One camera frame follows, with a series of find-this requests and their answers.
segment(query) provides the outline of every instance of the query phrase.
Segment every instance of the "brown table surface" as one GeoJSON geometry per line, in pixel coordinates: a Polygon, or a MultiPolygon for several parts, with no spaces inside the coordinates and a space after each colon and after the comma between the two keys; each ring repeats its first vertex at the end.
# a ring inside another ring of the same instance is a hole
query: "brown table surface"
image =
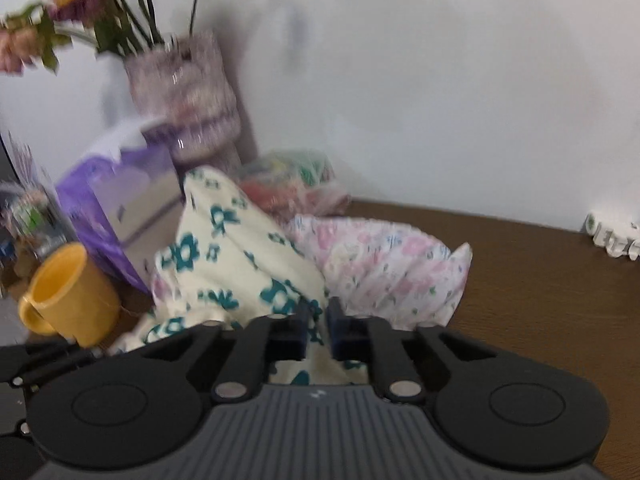
{"type": "Polygon", "coordinates": [[[474,259],[450,327],[593,381],[609,433],[596,465],[640,478],[640,262],[585,234],[491,218],[356,202],[349,216],[405,222],[474,259]]]}

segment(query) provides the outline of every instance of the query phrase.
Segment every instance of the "metal screw head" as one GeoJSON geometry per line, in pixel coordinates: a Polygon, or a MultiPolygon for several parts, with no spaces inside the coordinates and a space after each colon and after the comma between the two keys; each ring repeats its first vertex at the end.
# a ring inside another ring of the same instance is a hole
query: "metal screw head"
{"type": "Polygon", "coordinates": [[[216,395],[223,399],[239,399],[246,393],[246,386],[241,383],[228,382],[216,386],[216,395]]]}
{"type": "Polygon", "coordinates": [[[389,390],[396,397],[415,397],[422,391],[422,387],[413,381],[396,381],[389,386],[389,390]]]}

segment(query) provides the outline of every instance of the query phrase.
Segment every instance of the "cream cloth with teal flowers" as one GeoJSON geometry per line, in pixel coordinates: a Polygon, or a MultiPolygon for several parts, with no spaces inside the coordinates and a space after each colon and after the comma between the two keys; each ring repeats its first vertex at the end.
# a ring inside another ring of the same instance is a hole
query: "cream cloth with teal flowers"
{"type": "Polygon", "coordinates": [[[213,168],[190,171],[184,193],[176,243],[156,254],[154,312],[116,348],[130,351],[209,319],[239,329],[255,317],[290,314],[302,295],[314,314],[307,358],[277,362],[271,382],[366,382],[363,365],[331,359],[324,278],[278,225],[213,168]]]}

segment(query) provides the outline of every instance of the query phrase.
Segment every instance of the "floral cloth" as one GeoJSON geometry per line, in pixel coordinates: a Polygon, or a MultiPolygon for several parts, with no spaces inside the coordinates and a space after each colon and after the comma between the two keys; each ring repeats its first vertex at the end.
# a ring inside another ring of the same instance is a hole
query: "floral cloth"
{"type": "Polygon", "coordinates": [[[273,364],[271,382],[367,382],[364,365],[349,363],[347,370],[331,359],[322,274],[275,222],[213,168],[191,170],[184,192],[176,243],[156,254],[155,311],[116,350],[130,351],[209,319],[241,329],[258,316],[290,314],[304,296],[312,309],[307,359],[273,364]]]}
{"type": "Polygon", "coordinates": [[[383,317],[399,330],[421,322],[446,326],[462,298],[468,244],[452,254],[410,225],[350,218],[296,216],[286,231],[349,316],[383,317]]]}

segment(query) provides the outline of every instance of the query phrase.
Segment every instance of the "plastic bag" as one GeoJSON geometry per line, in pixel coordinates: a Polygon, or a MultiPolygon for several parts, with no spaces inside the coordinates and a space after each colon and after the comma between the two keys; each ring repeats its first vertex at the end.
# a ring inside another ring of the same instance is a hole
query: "plastic bag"
{"type": "Polygon", "coordinates": [[[343,214],[350,196],[321,152],[273,152],[236,173],[242,191],[277,222],[297,214],[343,214]]]}
{"type": "Polygon", "coordinates": [[[396,330],[446,326],[465,290],[469,244],[451,253],[411,225],[297,216],[284,231],[318,266],[347,316],[381,317],[396,330]]]}

